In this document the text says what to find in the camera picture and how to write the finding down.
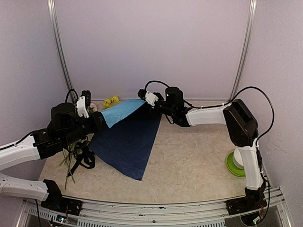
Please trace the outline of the aluminium frame post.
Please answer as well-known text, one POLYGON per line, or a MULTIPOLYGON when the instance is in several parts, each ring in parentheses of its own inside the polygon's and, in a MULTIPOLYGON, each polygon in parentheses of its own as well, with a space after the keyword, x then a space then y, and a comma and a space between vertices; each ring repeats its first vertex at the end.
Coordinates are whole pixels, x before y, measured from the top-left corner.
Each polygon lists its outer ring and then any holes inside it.
POLYGON ((65 82, 65 85, 68 90, 73 89, 71 77, 69 75, 65 55, 64 55, 64 50, 63 50, 63 45, 61 41, 61 36, 60 36, 60 30, 59 30, 59 23, 58 23, 58 18, 56 14, 56 5, 54 0, 48 0, 47 1, 47 6, 48 6, 48 12, 50 16, 50 21, 51 21, 51 26, 52 26, 52 31, 54 35, 54 41, 55 41, 55 46, 57 50, 57 54, 59 57, 59 62, 60 66, 62 69, 62 74, 63 74, 63 79, 65 82))
POLYGON ((249 52, 249 45, 250 45, 251 34, 253 31, 256 8, 257 8, 257 0, 251 0, 247 24, 246 24, 245 36, 244 36, 243 46, 242 46, 241 55, 240 55, 240 60, 239 60, 239 64, 237 67, 236 77, 235 77, 235 81, 232 86, 232 91, 231 91, 229 100, 231 100, 232 98, 234 98, 236 96, 236 93, 238 92, 239 87, 240 87, 246 58, 247 58, 247 55, 249 52))

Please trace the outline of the white ceramic bowl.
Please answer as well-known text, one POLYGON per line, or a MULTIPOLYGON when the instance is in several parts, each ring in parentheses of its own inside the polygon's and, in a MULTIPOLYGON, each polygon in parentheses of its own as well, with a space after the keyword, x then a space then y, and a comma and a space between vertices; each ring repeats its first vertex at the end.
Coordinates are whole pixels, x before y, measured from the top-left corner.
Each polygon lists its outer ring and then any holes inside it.
POLYGON ((236 148, 233 152, 233 162, 239 169, 244 169, 242 157, 238 148, 236 148))

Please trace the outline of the yellow fake flower stem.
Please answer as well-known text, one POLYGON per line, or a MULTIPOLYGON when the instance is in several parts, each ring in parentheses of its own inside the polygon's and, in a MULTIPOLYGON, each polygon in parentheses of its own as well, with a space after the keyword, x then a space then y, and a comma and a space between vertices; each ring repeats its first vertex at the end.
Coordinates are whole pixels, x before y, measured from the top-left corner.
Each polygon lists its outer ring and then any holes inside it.
POLYGON ((103 109, 111 108, 111 107, 115 106, 116 104, 118 104, 119 102, 120 102, 120 99, 118 96, 112 96, 110 98, 107 98, 103 102, 103 109))

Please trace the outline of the left aluminium frame post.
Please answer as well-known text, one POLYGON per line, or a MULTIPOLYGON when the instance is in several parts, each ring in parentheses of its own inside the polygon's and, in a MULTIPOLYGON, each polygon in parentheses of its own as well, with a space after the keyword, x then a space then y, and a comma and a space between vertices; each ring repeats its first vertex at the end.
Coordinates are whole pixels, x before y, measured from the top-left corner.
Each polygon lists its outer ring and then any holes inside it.
POLYGON ((48 6, 48 12, 50 16, 50 21, 51 21, 51 26, 52 26, 52 31, 54 35, 54 41, 55 41, 55 46, 57 50, 57 54, 59 57, 59 62, 60 66, 62 69, 62 74, 63 74, 63 79, 65 82, 65 85, 68 90, 73 89, 71 77, 69 75, 65 55, 64 55, 64 50, 63 50, 63 45, 61 41, 61 36, 60 36, 60 30, 59 30, 59 23, 58 23, 58 18, 56 14, 56 5, 54 0, 48 0, 47 1, 47 6, 48 6))

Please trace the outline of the front aluminium rail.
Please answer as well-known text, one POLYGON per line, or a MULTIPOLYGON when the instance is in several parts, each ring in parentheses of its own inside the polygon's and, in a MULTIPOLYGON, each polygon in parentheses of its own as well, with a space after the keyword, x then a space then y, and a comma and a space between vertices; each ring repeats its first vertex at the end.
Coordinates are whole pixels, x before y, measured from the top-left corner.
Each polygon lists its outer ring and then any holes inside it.
POLYGON ((250 212, 230 215, 226 199, 175 203, 129 204, 82 199, 78 216, 37 208, 24 200, 18 227, 242 227, 250 212))

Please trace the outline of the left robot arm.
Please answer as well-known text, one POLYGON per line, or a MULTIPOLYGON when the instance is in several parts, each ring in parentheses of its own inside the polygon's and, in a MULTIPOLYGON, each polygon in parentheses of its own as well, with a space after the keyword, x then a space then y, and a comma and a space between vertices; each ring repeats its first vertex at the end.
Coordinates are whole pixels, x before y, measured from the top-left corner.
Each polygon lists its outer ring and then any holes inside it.
POLYGON ((106 122, 101 112, 61 103, 51 109, 46 128, 29 132, 20 140, 0 148, 0 194, 36 200, 43 208, 78 215, 81 201, 67 199, 54 180, 30 180, 11 176, 7 170, 25 163, 45 160, 88 135, 100 132, 106 122))

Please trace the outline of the blue wrapping paper sheet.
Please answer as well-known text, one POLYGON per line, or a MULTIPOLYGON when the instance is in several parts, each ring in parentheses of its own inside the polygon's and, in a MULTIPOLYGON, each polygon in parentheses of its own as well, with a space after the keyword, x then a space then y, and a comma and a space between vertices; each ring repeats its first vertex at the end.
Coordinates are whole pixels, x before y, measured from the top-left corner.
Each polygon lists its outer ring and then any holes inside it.
POLYGON ((90 149, 125 176, 142 180, 162 115, 141 99, 126 100, 101 114, 105 127, 93 135, 90 149))

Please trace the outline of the black ribbon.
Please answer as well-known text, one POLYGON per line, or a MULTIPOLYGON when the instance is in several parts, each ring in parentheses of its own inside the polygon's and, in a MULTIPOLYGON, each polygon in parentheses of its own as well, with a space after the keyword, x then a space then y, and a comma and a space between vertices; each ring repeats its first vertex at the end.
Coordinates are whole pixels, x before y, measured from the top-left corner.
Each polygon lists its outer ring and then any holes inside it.
POLYGON ((75 164, 68 171, 68 177, 72 176, 75 170, 82 166, 85 169, 93 169, 95 167, 95 156, 94 153, 89 149, 89 141, 86 140, 84 142, 76 142, 75 148, 72 152, 74 158, 76 159, 75 164))

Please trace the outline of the pink fake rose bunch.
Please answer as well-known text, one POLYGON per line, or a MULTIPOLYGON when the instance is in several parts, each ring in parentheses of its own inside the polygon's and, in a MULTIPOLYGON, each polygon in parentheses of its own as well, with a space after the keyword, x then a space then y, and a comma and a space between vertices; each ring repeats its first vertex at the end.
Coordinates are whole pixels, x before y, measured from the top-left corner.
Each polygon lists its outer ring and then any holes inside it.
MULTIPOLYGON (((84 139, 79 139, 78 141, 80 142, 84 142, 88 140, 89 141, 89 146, 90 146, 90 140, 91 140, 91 136, 85 136, 84 139)), ((75 145, 76 145, 76 142, 72 143, 71 145, 68 146, 67 150, 63 150, 63 160, 61 161, 61 163, 59 164, 60 166, 61 165, 66 165, 67 166, 67 173, 66 173, 66 177, 65 177, 65 181, 64 181, 64 190, 66 191, 67 190, 67 185, 68 185, 68 181, 69 179, 72 180, 73 183, 76 183, 75 179, 74 179, 74 174, 70 177, 68 177, 68 171, 71 170, 71 168, 73 167, 73 165, 75 164, 76 162, 76 159, 74 158, 72 152, 75 148, 75 145)))

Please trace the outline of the green plate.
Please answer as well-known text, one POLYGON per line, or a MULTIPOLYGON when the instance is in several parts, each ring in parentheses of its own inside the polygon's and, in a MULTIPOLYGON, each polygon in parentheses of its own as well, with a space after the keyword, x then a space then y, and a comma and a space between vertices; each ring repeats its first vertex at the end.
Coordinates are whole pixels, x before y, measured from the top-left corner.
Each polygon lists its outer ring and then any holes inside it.
POLYGON ((228 170, 237 177, 245 177, 244 167, 236 164, 234 160, 234 152, 231 152, 226 158, 226 166, 228 170))

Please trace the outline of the right aluminium frame post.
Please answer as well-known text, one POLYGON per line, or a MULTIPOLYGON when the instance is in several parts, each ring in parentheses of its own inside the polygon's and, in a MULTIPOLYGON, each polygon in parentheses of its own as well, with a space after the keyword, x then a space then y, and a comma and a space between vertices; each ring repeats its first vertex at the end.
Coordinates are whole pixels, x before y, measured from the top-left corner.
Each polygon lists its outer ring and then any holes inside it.
POLYGON ((253 31, 256 8, 257 8, 257 0, 251 0, 247 24, 246 24, 245 36, 244 36, 243 46, 242 46, 241 55, 240 55, 240 60, 239 60, 239 64, 237 67, 236 77, 235 77, 235 81, 232 86, 232 91, 231 91, 229 100, 231 100, 232 98, 234 98, 236 96, 236 93, 238 92, 239 87, 240 87, 246 58, 247 58, 247 55, 249 52, 249 45, 250 45, 251 34, 253 31))

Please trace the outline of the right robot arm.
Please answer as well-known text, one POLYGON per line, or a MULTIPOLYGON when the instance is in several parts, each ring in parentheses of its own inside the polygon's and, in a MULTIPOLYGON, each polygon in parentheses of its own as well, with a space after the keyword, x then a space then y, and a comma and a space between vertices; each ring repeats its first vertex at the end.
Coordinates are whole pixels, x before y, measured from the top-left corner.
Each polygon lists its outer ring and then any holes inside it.
POLYGON ((258 123, 240 99, 221 105, 194 107, 183 98, 178 87, 167 87, 165 96, 147 89, 138 92, 155 111, 169 116, 180 127, 222 124, 236 146, 233 156, 240 155, 246 177, 245 196, 226 201, 229 215, 240 214, 267 206, 264 191, 266 181, 261 172, 262 158, 258 149, 258 123))

